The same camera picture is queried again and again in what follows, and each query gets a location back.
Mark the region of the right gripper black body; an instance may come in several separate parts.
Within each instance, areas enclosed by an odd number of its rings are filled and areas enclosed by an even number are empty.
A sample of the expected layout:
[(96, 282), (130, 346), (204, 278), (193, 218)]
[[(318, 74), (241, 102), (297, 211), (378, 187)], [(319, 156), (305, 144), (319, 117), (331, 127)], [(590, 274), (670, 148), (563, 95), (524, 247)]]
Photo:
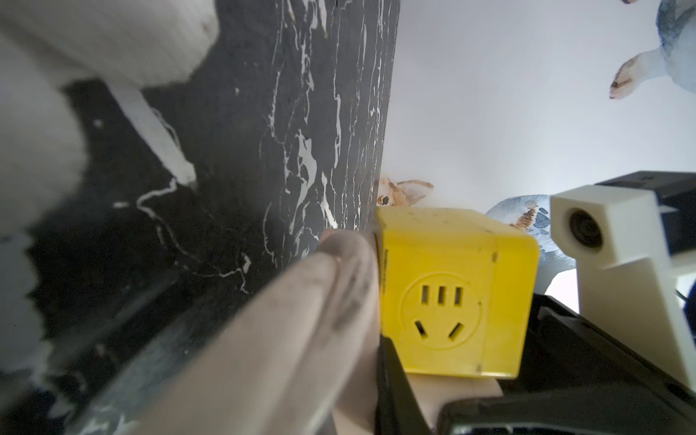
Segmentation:
[[(695, 255), (695, 177), (638, 171), (595, 185), (652, 190), (672, 261)], [(695, 344), (695, 295), (678, 303)], [(658, 367), (549, 295), (533, 299), (517, 380), (496, 398), (440, 411), (441, 434), (692, 434), (695, 388)]]

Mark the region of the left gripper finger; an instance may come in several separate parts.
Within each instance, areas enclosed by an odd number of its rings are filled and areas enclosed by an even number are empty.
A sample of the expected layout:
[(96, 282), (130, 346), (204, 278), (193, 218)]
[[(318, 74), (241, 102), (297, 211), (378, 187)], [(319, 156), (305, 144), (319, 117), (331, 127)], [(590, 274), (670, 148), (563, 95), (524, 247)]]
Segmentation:
[(419, 404), (393, 341), (380, 336), (377, 353), (378, 402), (375, 413), (375, 434), (429, 434)]

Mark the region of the yellow cube socket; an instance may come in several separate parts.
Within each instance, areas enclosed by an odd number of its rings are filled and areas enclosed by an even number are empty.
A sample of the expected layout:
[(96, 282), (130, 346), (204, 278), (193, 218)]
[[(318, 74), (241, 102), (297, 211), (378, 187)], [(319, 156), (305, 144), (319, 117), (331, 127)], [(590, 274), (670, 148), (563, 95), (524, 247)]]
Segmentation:
[(378, 208), (381, 332), (406, 373), (518, 376), (540, 247), (474, 210)]

